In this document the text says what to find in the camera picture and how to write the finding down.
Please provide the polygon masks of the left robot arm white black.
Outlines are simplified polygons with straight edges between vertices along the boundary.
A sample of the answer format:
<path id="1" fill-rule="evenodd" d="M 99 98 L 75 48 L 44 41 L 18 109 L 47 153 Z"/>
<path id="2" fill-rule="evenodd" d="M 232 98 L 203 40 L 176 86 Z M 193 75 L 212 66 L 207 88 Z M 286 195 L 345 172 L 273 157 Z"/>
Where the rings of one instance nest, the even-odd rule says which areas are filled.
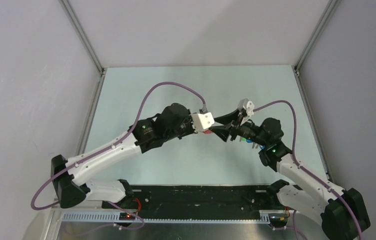
<path id="1" fill-rule="evenodd" d="M 51 160 L 51 175 L 58 204 L 72 208 L 83 201 L 110 201 L 121 208 L 133 204 L 134 195 L 124 179 L 94 182 L 93 177 L 108 167 L 128 158 L 161 147 L 172 139 L 194 133 L 191 111 L 179 103 L 161 113 L 140 119 L 111 142 L 78 156 L 57 155 Z"/>

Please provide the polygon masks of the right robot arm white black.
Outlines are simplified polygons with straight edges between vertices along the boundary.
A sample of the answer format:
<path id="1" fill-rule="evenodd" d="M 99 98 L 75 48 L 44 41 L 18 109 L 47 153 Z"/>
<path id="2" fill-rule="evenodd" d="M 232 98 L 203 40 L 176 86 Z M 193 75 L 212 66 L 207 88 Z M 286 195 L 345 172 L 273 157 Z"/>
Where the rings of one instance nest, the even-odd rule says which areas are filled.
<path id="1" fill-rule="evenodd" d="M 271 208 L 285 206 L 299 211 L 320 225 L 330 240 L 362 238 L 370 219 L 361 193 L 354 188 L 345 190 L 307 170 L 283 143 L 279 120 L 269 117 L 256 125 L 244 110 L 235 110 L 215 118 L 215 122 L 219 125 L 210 130 L 223 141 L 241 137 L 262 146 L 262 164 L 293 181 L 278 180 L 270 185 L 266 202 Z"/>

